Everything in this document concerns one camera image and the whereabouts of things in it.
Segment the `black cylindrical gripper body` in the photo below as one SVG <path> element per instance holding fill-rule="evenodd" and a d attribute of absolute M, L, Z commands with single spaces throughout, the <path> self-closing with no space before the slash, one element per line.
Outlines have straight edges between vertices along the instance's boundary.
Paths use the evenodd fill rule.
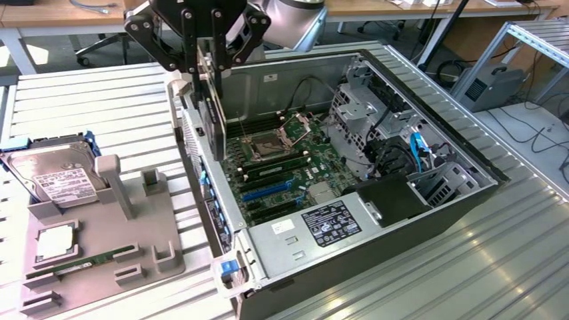
<path fill-rule="evenodd" d="M 156 0 L 149 1 L 150 7 L 156 13 L 162 16 L 180 15 L 184 9 L 189 9 L 193 13 L 209 14 L 213 9 L 220 9 L 222 12 L 241 13 L 246 1 L 240 0 Z"/>

